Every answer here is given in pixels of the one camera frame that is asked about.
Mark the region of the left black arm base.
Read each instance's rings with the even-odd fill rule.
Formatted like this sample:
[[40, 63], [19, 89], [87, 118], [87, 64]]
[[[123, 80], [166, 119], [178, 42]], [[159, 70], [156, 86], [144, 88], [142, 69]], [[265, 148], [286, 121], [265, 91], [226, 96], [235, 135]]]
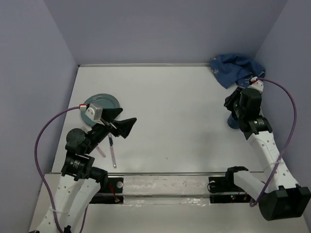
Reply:
[[92, 198], [90, 204], [123, 204], [123, 177], [109, 177], [108, 183]]

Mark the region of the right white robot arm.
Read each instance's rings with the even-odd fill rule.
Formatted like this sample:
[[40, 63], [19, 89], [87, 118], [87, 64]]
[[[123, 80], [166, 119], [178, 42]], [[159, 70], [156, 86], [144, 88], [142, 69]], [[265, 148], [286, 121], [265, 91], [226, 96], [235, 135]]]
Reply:
[[225, 99], [224, 106], [236, 118], [267, 180], [262, 182], [248, 169], [236, 166], [227, 170], [224, 185], [228, 190], [241, 188], [250, 196], [250, 206], [259, 206], [265, 220], [300, 217], [311, 199], [311, 192], [300, 186], [281, 158], [272, 127], [260, 114], [261, 100], [260, 91], [237, 87]]

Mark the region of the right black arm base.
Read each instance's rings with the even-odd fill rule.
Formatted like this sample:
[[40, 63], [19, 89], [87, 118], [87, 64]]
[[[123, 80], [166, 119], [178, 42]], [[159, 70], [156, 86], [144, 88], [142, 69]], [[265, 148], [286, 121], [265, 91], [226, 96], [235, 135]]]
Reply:
[[249, 203], [251, 200], [243, 189], [230, 184], [225, 176], [209, 177], [207, 190], [211, 204]]

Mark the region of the blue fish-print placemat cloth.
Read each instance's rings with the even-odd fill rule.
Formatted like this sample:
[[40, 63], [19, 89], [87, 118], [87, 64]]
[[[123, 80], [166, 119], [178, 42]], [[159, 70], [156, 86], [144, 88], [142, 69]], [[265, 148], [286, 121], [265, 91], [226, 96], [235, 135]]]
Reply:
[[226, 89], [234, 84], [245, 88], [250, 79], [265, 77], [265, 68], [243, 54], [217, 55], [210, 60], [209, 66], [217, 82]]

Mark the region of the pink-handled fork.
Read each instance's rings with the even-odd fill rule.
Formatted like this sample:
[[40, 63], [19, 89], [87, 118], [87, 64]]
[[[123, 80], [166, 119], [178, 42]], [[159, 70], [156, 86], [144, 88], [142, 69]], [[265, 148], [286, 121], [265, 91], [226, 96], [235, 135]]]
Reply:
[[[82, 126], [82, 127], [81, 127], [81, 130], [83, 130], [84, 133], [86, 133], [86, 134], [89, 133], [89, 131], [87, 130], [87, 128], [86, 128], [85, 126]], [[98, 145], [96, 146], [96, 150], [100, 153], [100, 155], [101, 155], [103, 158], [106, 157], [105, 153], [102, 151], [102, 149], [101, 149]]]

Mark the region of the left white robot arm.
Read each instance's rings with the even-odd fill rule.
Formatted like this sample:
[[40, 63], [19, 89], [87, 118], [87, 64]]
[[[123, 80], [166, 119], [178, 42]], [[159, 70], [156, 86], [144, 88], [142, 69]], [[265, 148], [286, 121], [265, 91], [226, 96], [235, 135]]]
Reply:
[[85, 217], [87, 207], [92, 198], [107, 188], [108, 173], [94, 167], [94, 157], [90, 153], [109, 135], [126, 138], [137, 121], [137, 118], [116, 120], [123, 111], [122, 108], [104, 109], [95, 104], [80, 104], [68, 108], [54, 117], [45, 125], [46, 129], [56, 118], [72, 110], [84, 112], [95, 125], [87, 132], [80, 128], [70, 130], [66, 136], [66, 157], [61, 169], [61, 177], [56, 193], [52, 193], [48, 182], [38, 162], [37, 136], [34, 148], [35, 165], [46, 187], [50, 198], [50, 208], [47, 210], [36, 233], [71, 233], [80, 217]]

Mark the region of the pink-handled knife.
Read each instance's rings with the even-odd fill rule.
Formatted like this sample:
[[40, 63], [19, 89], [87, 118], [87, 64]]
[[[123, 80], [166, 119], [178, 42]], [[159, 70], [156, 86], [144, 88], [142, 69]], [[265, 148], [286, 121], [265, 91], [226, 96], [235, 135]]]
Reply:
[[108, 139], [109, 139], [110, 153], [111, 153], [111, 159], [112, 159], [113, 167], [117, 168], [116, 158], [115, 158], [114, 148], [113, 148], [113, 139], [112, 139], [111, 133], [108, 135]]

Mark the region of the dark blue mug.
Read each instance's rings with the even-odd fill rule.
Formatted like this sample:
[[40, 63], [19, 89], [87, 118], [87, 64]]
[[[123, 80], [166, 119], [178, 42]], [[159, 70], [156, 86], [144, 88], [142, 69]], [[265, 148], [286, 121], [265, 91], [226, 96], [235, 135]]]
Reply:
[[239, 130], [242, 125], [242, 120], [239, 119], [234, 113], [231, 113], [227, 119], [227, 124], [230, 128]]

